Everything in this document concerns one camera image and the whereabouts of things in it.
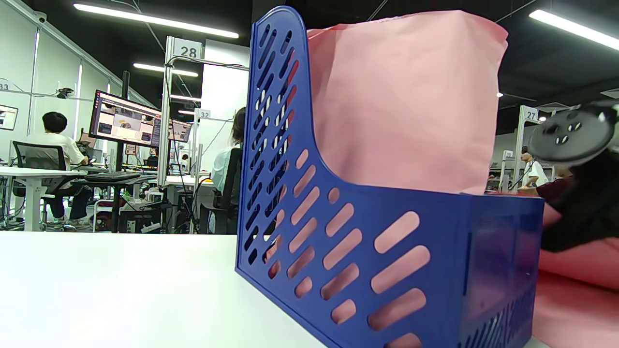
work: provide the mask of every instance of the jeans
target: jeans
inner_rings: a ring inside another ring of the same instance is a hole
[[[89,188],[82,188],[82,191],[73,196],[73,206],[69,219],[76,220],[86,217],[86,204],[92,198],[92,191]],[[64,216],[63,198],[45,198],[45,202],[50,205],[51,213],[56,219]]]

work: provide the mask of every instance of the security camera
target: security camera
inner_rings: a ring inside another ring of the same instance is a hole
[[[35,11],[34,15],[38,18],[39,22],[41,22],[41,23],[47,22],[47,14],[45,14],[43,12]]]
[[[67,97],[71,93],[73,93],[73,90],[68,88],[68,87],[65,87],[65,88],[59,89],[57,92],[58,92],[58,94],[56,94],[56,98],[58,98],[58,99],[67,99]]]

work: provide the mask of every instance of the white shirt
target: white shirt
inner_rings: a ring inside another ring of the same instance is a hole
[[[61,146],[64,153],[66,170],[71,170],[71,164],[78,164],[86,158],[77,148],[76,142],[70,137],[56,133],[36,134],[28,137],[27,142],[38,145]]]
[[[533,176],[537,176],[537,181],[535,182],[536,187],[542,186],[546,183],[548,183],[548,178],[546,177],[546,174],[544,174],[543,172],[543,168],[542,165],[540,164],[540,162],[533,160],[529,163],[527,163],[524,166],[524,172],[526,173],[524,175],[524,178],[522,179],[522,185],[526,185],[529,182],[529,178],[532,178]]]
[[[219,192],[223,192],[223,186],[226,183],[226,174],[228,173],[232,149],[239,149],[240,147],[240,145],[228,146],[215,156],[213,169],[210,171],[210,179]],[[215,214],[211,214],[209,217],[209,230],[211,233],[215,232]]]

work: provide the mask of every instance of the black hair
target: black hair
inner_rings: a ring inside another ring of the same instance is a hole
[[[43,115],[45,130],[53,133],[61,133],[67,128],[67,118],[60,112],[51,111]]]
[[[243,136],[245,136],[245,107],[240,108],[236,115],[234,115],[234,122],[232,123],[232,141],[234,145],[242,144]]]

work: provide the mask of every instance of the pink cloth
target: pink cloth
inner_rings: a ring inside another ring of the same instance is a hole
[[[533,335],[552,348],[619,347],[619,294],[540,272]]]
[[[619,290],[619,238],[592,241],[561,253],[542,250],[540,269]]]
[[[461,11],[310,30],[314,131],[326,165],[341,179],[358,185],[482,194],[495,140],[497,73],[506,37],[500,26]],[[300,192],[310,179],[306,175],[295,191]],[[283,215],[294,216],[293,224],[301,219],[292,211]],[[338,214],[329,225],[341,226],[347,216]],[[418,225],[416,214],[405,214],[388,229],[388,236],[377,241],[377,248],[386,252]],[[358,228],[370,233],[363,238],[381,233]],[[286,236],[284,245],[277,240],[267,258],[277,258],[277,250],[289,249],[293,238]],[[347,253],[358,239],[346,238],[346,243],[350,244],[337,250]],[[411,248],[372,281],[375,291],[385,291],[430,260],[431,251],[424,246]],[[344,255],[330,254],[336,260]],[[280,271],[294,275],[313,257],[307,249],[290,269],[280,270],[276,263],[269,275]],[[346,268],[322,289],[323,297],[330,298],[357,275],[358,269]],[[296,295],[302,297],[311,286],[302,282]],[[423,292],[411,289],[377,311],[371,325],[380,330],[406,316],[390,306],[415,311],[424,305]],[[341,323],[355,311],[354,302],[344,302],[332,319]],[[410,342],[403,338],[389,348],[416,346]]]

